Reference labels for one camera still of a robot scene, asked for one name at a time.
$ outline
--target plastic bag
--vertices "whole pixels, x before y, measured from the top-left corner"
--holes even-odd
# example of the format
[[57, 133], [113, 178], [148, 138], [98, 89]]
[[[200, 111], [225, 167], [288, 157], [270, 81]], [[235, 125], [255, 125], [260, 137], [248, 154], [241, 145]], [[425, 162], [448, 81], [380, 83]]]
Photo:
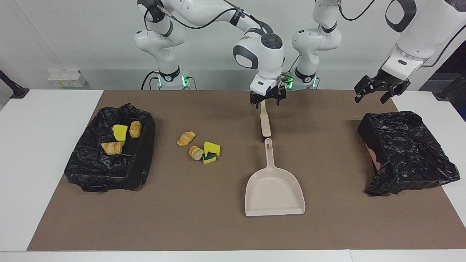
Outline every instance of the plastic bag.
[[[141, 137], [131, 138], [127, 132], [122, 154], [108, 156], [100, 144], [116, 141], [113, 125], [129, 127], [136, 120], [142, 124]], [[131, 104], [120, 108], [102, 108], [86, 127], [71, 153], [64, 171], [66, 179], [89, 192], [119, 188], [135, 190], [146, 182], [154, 139], [155, 122], [150, 113]]]
[[456, 166], [413, 112], [366, 114], [358, 132], [376, 173], [365, 191], [369, 195], [398, 194], [459, 180]]

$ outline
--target beige dustpan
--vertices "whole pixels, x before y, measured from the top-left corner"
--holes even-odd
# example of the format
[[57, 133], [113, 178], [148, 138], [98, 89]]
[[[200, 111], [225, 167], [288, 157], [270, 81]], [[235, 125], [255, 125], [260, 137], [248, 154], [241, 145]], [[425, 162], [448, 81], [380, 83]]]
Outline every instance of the beige dustpan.
[[254, 173], [246, 186], [246, 216], [304, 214], [306, 205], [296, 177], [274, 164], [272, 140], [265, 140], [267, 167]]

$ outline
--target sponge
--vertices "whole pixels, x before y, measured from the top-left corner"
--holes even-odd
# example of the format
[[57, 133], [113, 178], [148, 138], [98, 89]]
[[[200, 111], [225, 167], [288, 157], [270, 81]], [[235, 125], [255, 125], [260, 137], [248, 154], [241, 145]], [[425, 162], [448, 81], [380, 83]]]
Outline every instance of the sponge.
[[204, 164], [209, 164], [215, 162], [216, 160], [217, 157], [214, 154], [208, 153], [206, 156], [204, 156], [203, 162]]
[[112, 127], [113, 136], [117, 141], [126, 141], [126, 132], [128, 127], [126, 125], [116, 124]]
[[211, 142], [205, 142], [204, 143], [204, 155], [207, 156], [208, 153], [214, 153], [217, 156], [220, 155], [220, 145], [211, 143]]

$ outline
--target toy croissant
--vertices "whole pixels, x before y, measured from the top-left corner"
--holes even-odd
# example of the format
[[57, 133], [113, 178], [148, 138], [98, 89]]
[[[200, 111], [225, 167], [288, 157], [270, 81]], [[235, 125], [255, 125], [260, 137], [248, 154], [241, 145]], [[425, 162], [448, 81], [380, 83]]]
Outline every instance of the toy croissant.
[[109, 156], [121, 154], [123, 151], [123, 145], [124, 145], [124, 141], [100, 144], [100, 146], [105, 150], [105, 153]]
[[194, 132], [184, 132], [181, 137], [176, 141], [179, 146], [187, 146], [192, 141], [192, 139], [196, 137], [196, 133]]

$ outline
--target black cable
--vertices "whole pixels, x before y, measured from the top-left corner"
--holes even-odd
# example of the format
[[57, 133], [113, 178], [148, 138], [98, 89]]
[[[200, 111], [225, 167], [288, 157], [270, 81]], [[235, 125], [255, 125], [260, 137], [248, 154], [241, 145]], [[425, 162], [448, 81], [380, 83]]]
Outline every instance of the black cable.
[[152, 90], [152, 80], [154, 80], [154, 79], [157, 79], [157, 80], [158, 80], [158, 76], [153, 77], [153, 78], [151, 78], [151, 79], [149, 80], [149, 89], [150, 89], [150, 90]]
[[152, 6], [153, 6], [153, 5], [149, 6], [149, 7], [147, 8], [147, 10], [146, 10], [146, 13], [144, 14], [144, 25], [145, 25], [147, 31], [152, 31], [152, 30], [149, 30], [149, 29], [147, 28], [147, 20], [146, 20], [146, 16], [147, 16], [147, 14], [149, 13], [149, 8], [151, 8]]
[[192, 81], [194, 82], [194, 88], [196, 89], [196, 91], [198, 90], [198, 87], [196, 85], [196, 79], [194, 79], [194, 77], [192, 76], [187, 76], [186, 79], [192, 79]]
[[293, 64], [291, 65], [290, 70], [288, 70], [288, 72], [291, 72], [291, 69], [293, 69], [293, 66], [296, 64], [296, 61], [298, 61], [298, 59], [299, 59], [299, 55], [298, 55], [298, 57], [295, 59], [295, 61], [293, 62]]
[[345, 20], [354, 21], [354, 20], [359, 19], [359, 18], [367, 11], [367, 9], [369, 9], [369, 7], [372, 6], [372, 4], [373, 4], [375, 1], [376, 1], [376, 0], [372, 0], [372, 2], [370, 2], [370, 4], [366, 7], [366, 9], [364, 9], [364, 11], [363, 11], [362, 13], [360, 13], [356, 18], [347, 18], [347, 17], [343, 14], [343, 11], [342, 11], [342, 3], [341, 3], [341, 1], [338, 1], [337, 4], [338, 4], [338, 9], [340, 10], [340, 14], [342, 14], [342, 17], [343, 17]]
[[159, 73], [158, 71], [151, 71], [150, 73], [148, 73], [146, 77], [144, 78], [143, 84], [141, 85], [141, 90], [144, 89], [144, 85], [145, 85], [145, 82], [147, 81], [147, 78], [149, 78], [149, 76], [152, 74], [158, 74], [158, 73]]
[[453, 40], [461, 33], [461, 31], [463, 31], [463, 29], [466, 28], [466, 25], [464, 25], [458, 32], [456, 32], [456, 34], [453, 36], [453, 38], [450, 39], [450, 41], [446, 44], [446, 46], [443, 48], [442, 52], [439, 54], [439, 56], [437, 57], [437, 59], [435, 60], [435, 62], [432, 64], [432, 65], [423, 65], [421, 66], [422, 68], [431, 68], [431, 67], [434, 67], [437, 62], [440, 60], [440, 58], [442, 57], [443, 53], [445, 53], [446, 49], [448, 48], [448, 46], [453, 42]]
[[[235, 10], [238, 9], [238, 7], [237, 7], [236, 5], [230, 3], [229, 1], [227, 1], [227, 0], [223, 0], [223, 1], [224, 1], [225, 3], [231, 5], [233, 8], [235, 8]], [[254, 22], [256, 22], [256, 23], [260, 26], [260, 28], [261, 28], [262, 30], [264, 29], [264, 27], [262, 26], [262, 24], [261, 24], [261, 23], [259, 22], [259, 20], [257, 20], [255, 17], [253, 17], [253, 16], [250, 15], [250, 14], [244, 13], [244, 12], [243, 12], [243, 14], [244, 14], [244, 15], [247, 15], [247, 16], [248, 16], [249, 18], [251, 18]]]
[[223, 14], [225, 14], [226, 12], [229, 12], [229, 11], [232, 11], [232, 10], [236, 10], [235, 8], [229, 8], [223, 12], [221, 12], [220, 14], [218, 14], [214, 19], [210, 20], [210, 22], [208, 22], [207, 24], [203, 25], [203, 26], [200, 26], [200, 27], [192, 27], [192, 26], [188, 26], [186, 25], [185, 23], [181, 22], [180, 20], [178, 20], [176, 17], [174, 17], [173, 15], [171, 16], [171, 18], [173, 18], [173, 20], [175, 20], [176, 22], [178, 22], [179, 24], [181, 24], [182, 26], [184, 27], [187, 27], [187, 28], [190, 28], [190, 29], [203, 29], [209, 25], [211, 25], [212, 23], [215, 22], [215, 20], [217, 20], [219, 17], [221, 17]]

